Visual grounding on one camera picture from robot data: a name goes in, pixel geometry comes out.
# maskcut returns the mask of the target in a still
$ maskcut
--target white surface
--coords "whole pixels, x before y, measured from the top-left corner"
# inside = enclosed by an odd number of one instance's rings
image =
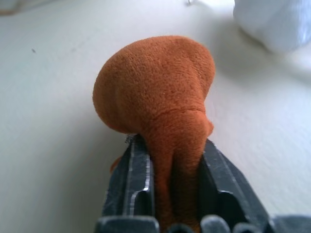
[[[267,49],[285,53],[311,41],[311,0],[235,0],[240,27]]]
[[[62,0],[0,18],[1,233],[92,232],[126,147],[95,114],[95,78],[121,47],[164,34],[211,50],[210,138],[267,210],[311,214],[310,48],[272,56],[237,29],[233,1],[185,2]]]

